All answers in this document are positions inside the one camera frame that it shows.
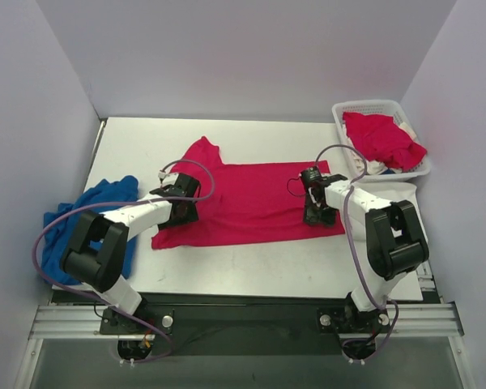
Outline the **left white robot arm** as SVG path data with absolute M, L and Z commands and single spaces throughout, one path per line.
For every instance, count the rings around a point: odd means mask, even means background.
M 199 220 L 193 198 L 200 187 L 194 177 L 171 173 L 139 205 L 101 213 L 85 211 L 70 235 L 60 268 L 121 310 L 118 322 L 131 334 L 146 327 L 148 315 L 139 308 L 142 296 L 121 274 L 128 242 L 152 227 L 161 231 Z

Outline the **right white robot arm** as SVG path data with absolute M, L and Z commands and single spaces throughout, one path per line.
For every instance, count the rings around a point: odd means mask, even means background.
M 384 310 L 394 287 L 429 258 L 416 207 L 371 194 L 341 174 L 323 174 L 318 167 L 300 173 L 305 191 L 303 221 L 325 227 L 341 220 L 360 285 L 350 292 L 343 323 L 360 331 L 373 310 Z

